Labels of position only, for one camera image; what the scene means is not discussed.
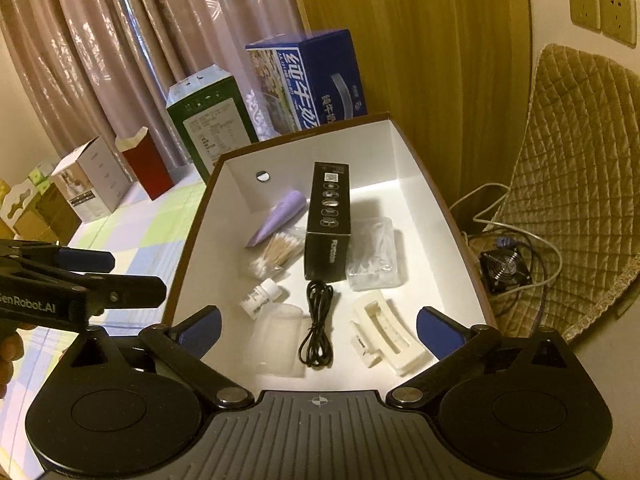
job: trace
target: human hand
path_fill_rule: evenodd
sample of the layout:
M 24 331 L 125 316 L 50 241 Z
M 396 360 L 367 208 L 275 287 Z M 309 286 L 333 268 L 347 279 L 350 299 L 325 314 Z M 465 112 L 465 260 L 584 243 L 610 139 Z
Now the human hand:
M 31 330 L 35 325 L 21 324 L 21 329 Z M 0 399 L 4 399 L 6 386 L 14 375 L 14 363 L 24 355 L 22 338 L 17 332 L 0 341 Z

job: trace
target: ribbed gray surface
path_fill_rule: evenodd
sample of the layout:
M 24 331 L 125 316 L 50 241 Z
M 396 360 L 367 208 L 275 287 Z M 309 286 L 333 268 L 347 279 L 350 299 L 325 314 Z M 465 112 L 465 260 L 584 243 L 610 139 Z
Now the ribbed gray surface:
M 420 415 L 386 408 L 373 391 L 265 392 L 248 410 L 217 415 L 187 453 L 139 478 L 495 479 L 449 453 Z

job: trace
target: white plastic clip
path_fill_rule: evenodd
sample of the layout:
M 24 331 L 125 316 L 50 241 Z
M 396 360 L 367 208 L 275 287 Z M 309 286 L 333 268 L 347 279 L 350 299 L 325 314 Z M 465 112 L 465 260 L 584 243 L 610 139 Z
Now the white plastic clip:
M 358 322 L 351 322 L 356 331 L 351 342 L 366 364 L 372 356 L 379 355 L 397 375 L 402 376 L 426 354 L 424 346 L 394 316 L 379 290 L 358 298 L 353 309 Z

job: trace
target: finger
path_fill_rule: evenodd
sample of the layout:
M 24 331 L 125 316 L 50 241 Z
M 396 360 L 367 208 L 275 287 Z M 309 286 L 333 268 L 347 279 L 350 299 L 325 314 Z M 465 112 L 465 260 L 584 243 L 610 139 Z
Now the finger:
M 11 377 L 14 376 L 14 364 L 9 361 L 0 360 L 0 384 L 9 384 Z
M 11 334 L 0 342 L 0 359 L 15 361 L 24 355 L 24 346 L 19 334 Z

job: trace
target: electrical outlet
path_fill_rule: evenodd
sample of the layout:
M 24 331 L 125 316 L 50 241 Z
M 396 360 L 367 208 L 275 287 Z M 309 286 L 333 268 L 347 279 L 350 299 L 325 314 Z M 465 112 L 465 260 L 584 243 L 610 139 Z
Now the electrical outlet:
M 600 30 L 598 0 L 569 0 L 571 21 L 581 27 Z
M 637 20 L 635 0 L 600 0 L 602 31 L 610 38 L 636 46 Z

